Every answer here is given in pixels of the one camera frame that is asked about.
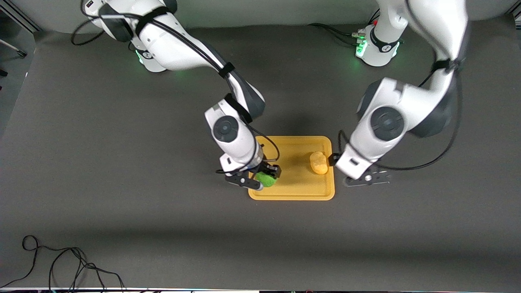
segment yellow tray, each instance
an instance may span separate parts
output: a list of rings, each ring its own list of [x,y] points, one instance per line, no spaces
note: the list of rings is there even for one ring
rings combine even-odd
[[[279,161],[273,163],[282,168],[280,178],[272,187],[261,191],[248,190],[254,200],[330,200],[334,196],[333,167],[324,175],[313,172],[309,156],[324,152],[332,154],[331,141],[323,136],[270,136],[280,150]],[[256,137],[264,145],[267,158],[277,156],[277,151],[263,137]]]

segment round joint cap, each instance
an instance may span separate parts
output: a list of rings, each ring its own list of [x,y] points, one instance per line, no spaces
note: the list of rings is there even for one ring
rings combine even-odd
[[[239,123],[232,116],[223,116],[215,124],[213,133],[217,140],[222,142],[232,142],[237,138]]]
[[[390,141],[399,137],[404,128],[403,117],[396,109],[381,107],[371,115],[371,127],[377,138]]]

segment gray table surface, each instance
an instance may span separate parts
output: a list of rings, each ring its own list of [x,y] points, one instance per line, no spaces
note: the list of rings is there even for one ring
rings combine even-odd
[[[228,92],[214,71],[151,74],[106,36],[74,47],[69,35],[38,34],[2,139],[0,283],[28,270],[20,242],[34,234],[82,247],[129,287],[519,292],[521,52],[511,16],[473,26],[463,122],[447,157],[390,185],[346,188],[336,170],[327,202],[254,201],[213,173],[221,151],[204,111]],[[263,93],[254,126],[268,135],[335,142],[354,129],[369,83],[418,84],[432,61],[410,30],[383,68],[314,27],[190,33]],[[449,136],[408,136],[384,161],[424,162]],[[14,285],[46,286],[55,255],[42,252]],[[58,285],[75,265],[57,263]],[[97,286],[92,274],[83,286]]]

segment black cable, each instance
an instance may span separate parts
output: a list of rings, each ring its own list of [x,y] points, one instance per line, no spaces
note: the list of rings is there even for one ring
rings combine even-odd
[[[441,160],[449,152],[449,150],[452,148],[452,145],[454,144],[454,141],[456,140],[458,130],[460,129],[461,117],[462,117],[462,112],[463,112],[463,90],[462,90],[462,85],[461,85],[461,76],[460,76],[459,69],[456,69],[454,71],[454,78],[456,79],[456,87],[457,87],[457,89],[456,89],[457,90],[456,122],[454,125],[454,130],[452,132],[451,140],[449,141],[449,143],[447,144],[447,146],[443,150],[443,152],[441,152],[441,154],[439,154],[436,158],[434,158],[430,162],[427,162],[427,163],[421,164],[421,165],[417,165],[417,166],[412,166],[412,167],[393,167],[393,166],[382,165],[379,163],[375,163],[375,165],[377,165],[378,167],[381,167],[381,168],[385,168],[385,169],[389,169],[389,170],[397,170],[397,171],[418,170],[418,169],[425,168],[425,167],[428,167],[428,166],[436,163],[437,161]]]
[[[83,15],[89,17],[89,20],[87,21],[84,21],[82,22],[78,27],[76,27],[74,29],[74,32],[72,32],[72,35],[70,37],[70,42],[74,45],[74,46],[83,46],[83,45],[86,45],[90,42],[93,42],[94,40],[96,40],[97,38],[101,37],[105,31],[104,30],[101,30],[101,32],[99,32],[97,35],[95,35],[93,38],[85,41],[85,42],[81,42],[81,43],[75,43],[74,42],[74,39],[76,37],[76,35],[78,34],[78,32],[84,27],[86,26],[89,22],[91,22],[92,20],[94,19],[98,19],[99,17],[98,16],[91,16],[91,15],[88,15],[86,12],[85,12],[85,9],[84,9],[84,6],[83,6],[83,2],[84,0],[80,0],[80,11]]]
[[[336,29],[336,28],[334,28],[334,27],[332,27],[332,26],[329,26],[329,25],[325,25],[325,24],[323,24],[323,23],[314,22],[314,23],[310,23],[310,24],[308,24],[308,26],[324,28],[324,29],[326,29],[326,30],[332,30],[332,31],[334,31],[334,32],[337,33],[337,34],[351,37],[351,34],[350,34],[350,33],[343,32],[343,31],[341,31],[341,30],[338,30],[338,29]]]
[[[244,119],[241,117],[241,120],[244,122],[244,124],[246,125],[246,127],[248,128],[248,130],[250,131],[250,133],[252,134],[253,136],[253,139],[255,140],[255,134],[253,134],[253,130],[252,130],[252,127],[246,122],[244,121]],[[246,169],[246,170],[243,170],[245,167],[248,167],[248,165],[253,161],[253,159],[255,158],[255,156],[257,155],[257,146],[260,148],[261,146],[256,143],[255,144],[255,150],[253,150],[253,153],[252,153],[252,156],[250,157],[250,159],[248,160],[248,162],[246,164],[244,164],[244,166],[242,167],[239,167],[235,170],[232,170],[232,171],[224,171],[222,169],[219,169],[219,170],[216,170],[215,173],[217,174],[231,174],[231,175],[236,175],[237,173],[239,172],[244,172],[244,171],[248,171],[249,169]]]
[[[87,17],[92,17],[92,15],[88,15],[86,12],[85,12],[85,6],[83,5],[85,1],[84,0],[80,0],[80,11],[81,11],[81,14],[87,16]]]
[[[418,85],[418,87],[421,88],[432,77],[433,74],[434,71],[431,71],[429,75],[427,75],[427,77]]]
[[[253,128],[251,125],[248,125],[248,127],[250,127],[254,132],[258,133],[260,136],[264,137],[267,141],[269,141],[269,143],[271,143],[271,145],[273,145],[275,147],[275,150],[277,151],[277,157],[276,158],[272,158],[272,159],[266,159],[266,160],[263,160],[264,162],[276,162],[280,159],[280,150],[277,146],[276,143],[274,143],[271,138],[267,137],[266,135],[262,134],[260,131],[258,131],[257,129]]]
[[[516,9],[519,8],[519,6],[521,6],[521,2],[519,2],[519,3],[516,5],[516,7],[510,9],[510,12],[508,12],[508,13],[514,14],[514,11],[516,11]]]
[[[72,32],[72,35],[70,36],[70,42],[74,45],[74,46],[83,46],[83,45],[87,45],[88,43],[90,42],[93,42],[94,40],[96,40],[97,38],[101,37],[105,31],[101,31],[99,32],[97,35],[95,35],[94,37],[84,41],[84,42],[81,42],[81,43],[76,43],[75,42],[75,38],[76,38],[76,35],[78,34],[78,32],[86,25],[88,25],[90,22],[92,21],[92,19],[88,19],[84,22],[82,22],[79,26],[77,26],[74,31]]]
[[[84,11],[83,11],[83,0],[81,0],[81,5],[82,5],[81,10],[82,10],[82,12],[84,13]],[[119,15],[124,16],[124,17],[128,17],[128,18],[137,19],[137,20],[141,20],[141,19],[143,18],[143,16],[136,15],[136,14],[119,14]],[[92,21],[93,19],[103,18],[103,16],[101,16],[101,17],[91,17],[91,18],[92,18],[92,19],[89,19],[89,20],[85,21],[84,23],[82,23],[81,25],[79,25],[79,26],[75,29],[75,32],[74,32],[73,35],[71,36],[71,42],[72,42],[74,45],[85,45],[85,44],[88,44],[88,43],[94,41],[95,39],[99,38],[99,36],[101,36],[101,34],[103,34],[103,32],[101,32],[99,35],[95,36],[93,39],[88,40],[88,41],[83,42],[83,43],[80,43],[80,44],[75,44],[75,43],[74,43],[74,37],[75,37],[76,33],[77,33],[77,32],[78,32],[82,27],[84,27],[87,23],[89,23],[89,22]],[[179,33],[178,31],[174,30],[173,28],[171,28],[171,27],[165,25],[164,23],[159,22],[159,21],[157,21],[157,20],[155,20],[155,19],[152,19],[152,20],[150,21],[150,23],[153,24],[153,25],[155,25],[155,26],[157,26],[157,27],[159,27],[159,28],[161,28],[161,29],[163,29],[163,30],[165,30],[165,31],[167,31],[168,33],[172,34],[173,36],[175,36],[177,39],[179,39],[181,42],[183,42],[183,43],[184,43],[185,45],[187,45],[189,48],[191,48],[191,49],[194,50],[196,53],[198,53],[198,54],[201,56],[201,58],[203,58],[205,61],[207,61],[207,62],[208,62],[212,67],[214,67],[214,69],[215,69],[216,71],[221,71],[221,70],[222,70],[222,68],[221,68],[221,67],[220,67],[220,66],[219,66],[219,65],[218,65],[218,64],[217,64],[217,63],[216,63],[212,58],[210,58],[210,57],[208,56],[208,54],[206,54],[206,52],[204,52],[201,48],[199,48],[197,45],[195,45],[193,42],[191,42],[191,41],[190,41],[188,38],[186,38],[182,33]],[[249,124],[246,123],[246,122],[245,122],[245,124],[246,124],[246,125],[248,126],[248,128],[250,129],[250,132],[252,133],[252,135],[255,136],[255,135],[253,134],[253,131],[252,131],[252,129],[250,128]],[[277,159],[278,159],[279,156],[280,156],[280,152],[278,151],[278,148],[277,148],[277,152],[278,152],[278,154],[279,154],[279,155],[277,156]],[[236,173],[240,172],[241,169],[243,169],[244,167],[248,166],[248,165],[252,162],[252,160],[255,158],[255,154],[256,154],[256,153],[257,153],[257,152],[255,151],[255,152],[253,153],[252,157],[250,158],[250,160],[248,161],[248,163],[246,163],[243,167],[238,168],[238,169],[235,169],[235,170],[230,171],[230,172],[225,172],[225,171],[223,171],[223,170],[217,170],[216,173],[218,173],[218,174],[236,174]]]
[[[351,34],[349,34],[349,33],[345,33],[343,31],[337,30],[334,27],[325,25],[323,23],[311,23],[309,26],[323,28],[327,32],[329,32],[335,39],[339,40],[340,42],[342,42],[344,44],[347,44],[347,45],[350,45],[350,46],[355,46],[355,47],[358,46],[357,43],[355,43],[355,42],[348,42],[348,41],[346,41],[345,39],[343,39],[343,38],[341,38],[339,36],[339,35],[342,35],[342,36],[348,36],[349,38],[352,38]]]
[[[35,243],[34,248],[31,248],[31,249],[27,248],[26,241],[28,239],[34,240],[34,243]],[[51,282],[51,280],[52,280],[52,276],[53,276],[54,265],[56,264],[58,259],[61,258],[67,252],[71,252],[79,261],[78,268],[76,269],[75,277],[74,277],[74,280],[72,281],[71,286],[69,287],[69,291],[74,291],[74,289],[76,288],[77,279],[80,276],[81,272],[85,268],[87,268],[88,270],[96,271],[96,274],[97,274],[97,277],[98,277],[98,281],[100,282],[100,285],[103,287],[103,290],[106,290],[106,286],[103,283],[103,280],[101,278],[100,273],[115,275],[118,278],[118,281],[119,281],[119,284],[121,286],[121,291],[122,292],[123,292],[123,288],[125,288],[123,280],[121,279],[121,277],[117,273],[103,270],[103,269],[97,267],[94,263],[88,262],[86,260],[85,252],[83,252],[83,250],[81,250],[81,248],[79,248],[79,247],[65,247],[65,248],[55,249],[55,248],[51,248],[51,247],[48,247],[48,246],[45,246],[45,245],[40,245],[40,243],[38,242],[38,239],[35,236],[27,235],[22,240],[22,248],[25,251],[34,251],[34,257],[33,257],[33,262],[32,262],[31,269],[22,278],[18,278],[18,279],[12,280],[12,281],[8,282],[7,284],[3,285],[0,288],[4,288],[4,287],[9,286],[10,284],[12,284],[14,282],[17,282],[17,281],[20,281],[20,280],[23,280],[23,279],[27,278],[33,272],[34,267],[36,266],[36,259],[38,257],[38,252],[42,248],[45,248],[45,249],[51,250],[51,251],[60,251],[59,255],[53,260],[53,262],[51,264],[51,267],[49,269],[49,276],[48,276],[49,292],[52,291],[52,288],[51,288],[51,283],[52,282]]]
[[[431,161],[429,161],[429,162],[427,162],[425,164],[421,164],[421,165],[417,165],[417,166],[394,167],[394,166],[382,165],[382,164],[380,164],[378,162],[373,163],[374,165],[376,165],[376,166],[378,166],[380,168],[385,168],[385,169],[388,169],[388,170],[395,170],[395,171],[418,170],[418,169],[422,169],[422,168],[428,167],[428,166],[438,162],[439,160],[441,160],[449,152],[449,150],[452,148],[452,145],[454,144],[454,141],[456,140],[456,137],[457,137],[457,134],[458,134],[458,130],[460,129],[460,124],[461,124],[461,119],[462,119],[462,112],[463,112],[463,89],[462,89],[462,85],[461,85],[461,76],[460,76],[459,69],[454,70],[454,78],[456,80],[456,90],[457,90],[456,122],[455,122],[455,125],[454,125],[454,130],[453,130],[452,135],[451,135],[451,139],[450,139],[449,143],[447,144],[447,146],[445,147],[445,149],[436,158],[434,158],[433,160],[431,160]],[[339,146],[340,152],[342,152],[342,149],[343,149],[342,148],[342,142],[341,142],[342,139],[346,143],[349,143],[349,139],[345,135],[345,132],[343,130],[340,130],[339,133],[338,133],[338,146]],[[360,152],[357,149],[353,148],[353,150],[359,156],[361,156],[363,159],[365,159],[366,161],[370,162],[370,160],[368,160],[362,154],[360,154]]]
[[[369,21],[367,22],[368,25],[370,25],[373,20],[375,20],[378,16],[376,16],[376,14],[380,11],[380,8],[378,8],[375,13],[373,13],[373,16],[371,16],[371,18],[369,19]]]

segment green ball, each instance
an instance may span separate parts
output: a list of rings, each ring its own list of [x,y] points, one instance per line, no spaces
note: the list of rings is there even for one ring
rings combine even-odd
[[[259,172],[257,173],[257,175],[255,176],[255,178],[260,182],[262,183],[262,185],[264,187],[271,187],[273,186],[273,184],[275,184],[275,182],[277,182],[277,179],[276,178],[273,178],[271,177],[270,175],[266,174],[266,173],[262,173],[262,172]]]

